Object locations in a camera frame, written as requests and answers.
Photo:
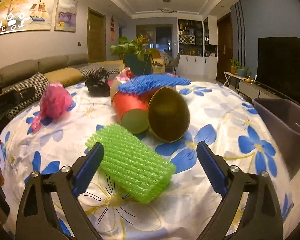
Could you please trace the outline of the blue foam fruit net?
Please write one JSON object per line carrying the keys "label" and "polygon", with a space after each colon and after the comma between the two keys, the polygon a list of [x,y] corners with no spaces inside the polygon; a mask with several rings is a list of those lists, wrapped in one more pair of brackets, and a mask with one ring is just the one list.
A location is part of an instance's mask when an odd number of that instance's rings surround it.
{"label": "blue foam fruit net", "polygon": [[186,86],[191,81],[189,79],[173,76],[170,74],[151,74],[141,75],[117,86],[121,93],[141,95],[147,91],[158,89],[165,86]]}

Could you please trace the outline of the green foam fruit net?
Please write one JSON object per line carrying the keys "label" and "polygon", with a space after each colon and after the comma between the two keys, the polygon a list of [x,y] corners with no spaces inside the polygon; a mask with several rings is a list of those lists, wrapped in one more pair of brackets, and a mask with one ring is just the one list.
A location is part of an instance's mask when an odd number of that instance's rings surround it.
{"label": "green foam fruit net", "polygon": [[176,166],[119,124],[93,133],[87,149],[100,143],[104,157],[100,167],[112,180],[142,204],[157,198],[169,185]]}

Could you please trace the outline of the dark entrance door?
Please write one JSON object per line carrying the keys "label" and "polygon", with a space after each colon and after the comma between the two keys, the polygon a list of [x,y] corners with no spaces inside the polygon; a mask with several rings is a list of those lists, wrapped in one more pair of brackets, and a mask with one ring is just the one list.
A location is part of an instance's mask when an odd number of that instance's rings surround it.
{"label": "dark entrance door", "polygon": [[224,72],[230,72],[233,56],[233,31],[231,14],[228,13],[217,21],[218,27],[218,62],[217,81],[225,83]]}

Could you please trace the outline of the black television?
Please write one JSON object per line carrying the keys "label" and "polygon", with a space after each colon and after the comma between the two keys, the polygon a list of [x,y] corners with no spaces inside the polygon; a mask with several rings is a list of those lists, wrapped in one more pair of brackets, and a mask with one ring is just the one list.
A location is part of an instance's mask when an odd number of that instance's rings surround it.
{"label": "black television", "polygon": [[259,38],[256,81],[300,104],[300,38]]}

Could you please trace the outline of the grey tv cabinet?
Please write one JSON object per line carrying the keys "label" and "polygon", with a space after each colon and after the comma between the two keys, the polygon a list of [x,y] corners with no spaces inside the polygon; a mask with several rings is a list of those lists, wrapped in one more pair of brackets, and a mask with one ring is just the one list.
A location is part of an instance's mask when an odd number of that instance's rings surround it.
{"label": "grey tv cabinet", "polygon": [[255,98],[262,99],[281,99],[280,96],[273,94],[272,92],[262,88],[259,85],[254,85],[252,83],[247,83],[245,81],[240,81],[238,85],[238,91],[244,94],[251,100]]}

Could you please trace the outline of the display cabinet shelving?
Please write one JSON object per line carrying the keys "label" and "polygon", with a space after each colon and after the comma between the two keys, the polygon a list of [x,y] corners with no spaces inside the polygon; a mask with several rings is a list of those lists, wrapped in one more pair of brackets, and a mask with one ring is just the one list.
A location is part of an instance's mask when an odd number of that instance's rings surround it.
{"label": "display cabinet shelving", "polygon": [[178,20],[178,45],[182,55],[203,55],[203,22]]}

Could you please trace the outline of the red plastic bag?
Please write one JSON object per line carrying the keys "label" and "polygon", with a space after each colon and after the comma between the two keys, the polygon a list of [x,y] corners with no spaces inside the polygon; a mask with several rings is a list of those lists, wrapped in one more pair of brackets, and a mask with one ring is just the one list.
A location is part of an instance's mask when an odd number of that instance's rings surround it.
{"label": "red plastic bag", "polygon": [[126,83],[130,79],[135,78],[135,77],[136,77],[136,75],[133,74],[133,72],[130,70],[130,68],[126,67],[119,73],[110,74],[109,79],[108,79],[108,85],[111,86],[111,84],[114,81],[119,81],[119,83]]}

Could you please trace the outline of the black plastic bag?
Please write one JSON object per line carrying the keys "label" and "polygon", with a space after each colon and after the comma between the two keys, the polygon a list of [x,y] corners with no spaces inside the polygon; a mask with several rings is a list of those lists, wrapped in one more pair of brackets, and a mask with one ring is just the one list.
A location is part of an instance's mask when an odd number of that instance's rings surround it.
{"label": "black plastic bag", "polygon": [[102,68],[97,68],[94,74],[90,74],[85,81],[89,95],[92,97],[110,96],[110,86],[108,85],[109,74]]}

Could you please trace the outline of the grey sectional sofa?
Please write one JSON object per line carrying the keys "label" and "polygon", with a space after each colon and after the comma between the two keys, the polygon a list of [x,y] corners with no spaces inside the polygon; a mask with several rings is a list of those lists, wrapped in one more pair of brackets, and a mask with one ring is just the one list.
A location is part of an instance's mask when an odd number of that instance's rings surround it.
{"label": "grey sectional sofa", "polygon": [[45,74],[63,68],[75,68],[83,74],[84,81],[99,67],[103,67],[109,75],[119,73],[123,70],[123,61],[89,63],[87,54],[70,54],[20,61],[0,69],[0,94],[37,73]]}

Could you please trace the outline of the wooden door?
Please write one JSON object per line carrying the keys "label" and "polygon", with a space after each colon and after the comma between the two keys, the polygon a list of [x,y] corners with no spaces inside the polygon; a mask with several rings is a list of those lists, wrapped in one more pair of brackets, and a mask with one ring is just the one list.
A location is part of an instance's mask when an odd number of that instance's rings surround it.
{"label": "wooden door", "polygon": [[106,17],[88,9],[87,46],[89,63],[106,61]]}

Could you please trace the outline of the green potted plant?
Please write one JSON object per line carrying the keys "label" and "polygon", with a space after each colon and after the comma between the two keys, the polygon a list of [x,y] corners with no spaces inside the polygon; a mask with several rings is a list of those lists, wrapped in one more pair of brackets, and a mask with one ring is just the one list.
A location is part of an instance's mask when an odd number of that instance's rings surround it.
{"label": "green potted plant", "polygon": [[125,67],[129,67],[135,76],[152,74],[152,54],[154,48],[149,47],[149,38],[140,35],[132,40],[120,37],[118,44],[110,46],[114,56],[123,59]]}

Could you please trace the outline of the purple abstract painting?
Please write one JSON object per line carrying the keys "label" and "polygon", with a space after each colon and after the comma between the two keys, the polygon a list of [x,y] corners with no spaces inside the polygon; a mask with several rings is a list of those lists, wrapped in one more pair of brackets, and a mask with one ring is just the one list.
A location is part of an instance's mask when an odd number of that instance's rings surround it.
{"label": "purple abstract painting", "polygon": [[55,31],[76,32],[77,6],[78,2],[75,0],[58,0]]}

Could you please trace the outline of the grey trash bin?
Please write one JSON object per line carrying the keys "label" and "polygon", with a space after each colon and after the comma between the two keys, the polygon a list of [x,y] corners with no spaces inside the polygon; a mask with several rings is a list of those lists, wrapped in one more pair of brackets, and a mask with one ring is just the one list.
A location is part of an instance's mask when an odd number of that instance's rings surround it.
{"label": "grey trash bin", "polygon": [[292,179],[300,170],[300,106],[287,99],[255,98],[253,106],[266,124]]}

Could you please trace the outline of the houndstooth cushion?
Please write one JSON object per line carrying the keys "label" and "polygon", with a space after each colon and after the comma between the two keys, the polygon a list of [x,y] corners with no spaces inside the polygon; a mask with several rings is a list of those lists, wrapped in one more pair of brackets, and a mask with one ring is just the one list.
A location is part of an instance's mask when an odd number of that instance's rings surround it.
{"label": "houndstooth cushion", "polygon": [[14,117],[16,117],[21,111],[32,105],[33,103],[39,101],[45,92],[46,86],[49,84],[48,79],[42,74],[37,73],[34,76],[21,81],[20,83],[13,85],[9,89],[6,89],[2,92],[2,94],[8,93],[12,90],[15,91],[22,91],[27,88],[33,87],[35,89],[35,93],[33,97],[31,97],[28,100],[25,100],[18,105],[16,105],[12,110],[7,112],[6,116],[9,120],[12,120]]}

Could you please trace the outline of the small white side table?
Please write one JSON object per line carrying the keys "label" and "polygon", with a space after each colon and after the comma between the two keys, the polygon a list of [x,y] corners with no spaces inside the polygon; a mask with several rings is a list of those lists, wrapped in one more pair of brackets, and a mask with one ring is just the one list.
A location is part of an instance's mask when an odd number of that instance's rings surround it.
{"label": "small white side table", "polygon": [[231,74],[230,72],[224,72],[224,76],[225,76],[225,82],[223,83],[223,85],[227,85],[228,87],[230,87],[230,79],[233,77],[237,80],[241,80],[244,81],[245,77],[239,76],[237,74]]}

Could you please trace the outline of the small potted plants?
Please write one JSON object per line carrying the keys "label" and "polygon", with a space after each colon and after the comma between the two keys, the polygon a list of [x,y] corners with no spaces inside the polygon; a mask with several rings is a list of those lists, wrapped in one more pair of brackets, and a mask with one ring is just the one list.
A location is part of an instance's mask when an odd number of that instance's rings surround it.
{"label": "small potted plants", "polygon": [[249,68],[244,67],[238,59],[230,59],[231,68],[230,73],[236,74],[241,77],[247,77],[249,73]]}

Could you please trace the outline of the red gold-rimmed lid cup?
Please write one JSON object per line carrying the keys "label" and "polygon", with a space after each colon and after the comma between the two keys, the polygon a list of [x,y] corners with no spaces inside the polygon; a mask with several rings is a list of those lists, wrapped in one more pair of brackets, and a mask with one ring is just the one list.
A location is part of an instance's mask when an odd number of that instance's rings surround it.
{"label": "red gold-rimmed lid cup", "polygon": [[190,125],[190,111],[184,98],[172,87],[161,87],[148,104],[151,132],[164,142],[181,139]]}

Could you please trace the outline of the pink plastic bag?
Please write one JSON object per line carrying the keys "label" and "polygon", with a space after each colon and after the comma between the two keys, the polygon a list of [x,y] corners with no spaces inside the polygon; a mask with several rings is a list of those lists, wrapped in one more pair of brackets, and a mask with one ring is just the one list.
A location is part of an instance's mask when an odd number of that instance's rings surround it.
{"label": "pink plastic bag", "polygon": [[58,119],[72,104],[70,93],[60,82],[50,83],[40,99],[40,113],[34,118],[31,128],[39,131],[43,118]]}

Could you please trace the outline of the red cylindrical tube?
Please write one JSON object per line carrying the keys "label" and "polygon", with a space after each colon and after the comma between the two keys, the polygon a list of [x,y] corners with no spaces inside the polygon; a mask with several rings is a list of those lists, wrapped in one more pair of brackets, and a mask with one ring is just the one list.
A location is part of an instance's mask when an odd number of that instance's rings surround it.
{"label": "red cylindrical tube", "polygon": [[158,89],[147,91],[141,95],[133,95],[120,92],[118,85],[121,84],[123,82],[114,80],[110,85],[111,105],[117,122],[130,133],[142,133],[149,127],[148,104]]}

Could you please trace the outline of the sailboat painting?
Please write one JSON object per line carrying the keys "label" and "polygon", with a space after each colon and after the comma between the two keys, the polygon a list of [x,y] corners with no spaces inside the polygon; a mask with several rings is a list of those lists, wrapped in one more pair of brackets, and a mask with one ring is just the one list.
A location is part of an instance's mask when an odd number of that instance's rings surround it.
{"label": "sailboat painting", "polygon": [[55,0],[0,0],[0,35],[50,31]]}

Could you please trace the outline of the floral blue white tablecloth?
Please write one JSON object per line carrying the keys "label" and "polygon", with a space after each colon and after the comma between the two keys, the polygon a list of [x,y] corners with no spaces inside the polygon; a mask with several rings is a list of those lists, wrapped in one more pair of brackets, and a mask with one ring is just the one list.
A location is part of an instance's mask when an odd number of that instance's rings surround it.
{"label": "floral blue white tablecloth", "polygon": [[[110,98],[93,98],[83,83],[68,87],[73,98],[64,120],[44,119],[38,132],[31,124],[34,104],[17,115],[0,135],[3,191],[10,206],[5,229],[15,233],[25,180],[34,171],[51,173],[87,152],[86,142],[98,129],[116,121]],[[104,239],[195,239],[209,222],[221,197],[207,179],[196,155],[204,141],[229,165],[248,173],[267,171],[286,218],[293,207],[289,175],[282,155],[256,109],[232,90],[209,82],[192,82],[177,91],[190,111],[190,126],[173,143],[152,133],[139,134],[151,149],[174,163],[169,187],[152,202],[134,200],[103,171],[97,172],[79,202]]]}

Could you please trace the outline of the yellow cushion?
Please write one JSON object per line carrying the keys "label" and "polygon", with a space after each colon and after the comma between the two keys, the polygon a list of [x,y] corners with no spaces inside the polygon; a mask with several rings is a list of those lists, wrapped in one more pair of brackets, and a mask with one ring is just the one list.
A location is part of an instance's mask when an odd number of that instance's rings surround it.
{"label": "yellow cushion", "polygon": [[83,74],[75,68],[63,68],[45,73],[44,76],[48,79],[49,83],[59,82],[63,87],[75,85],[83,81]]}

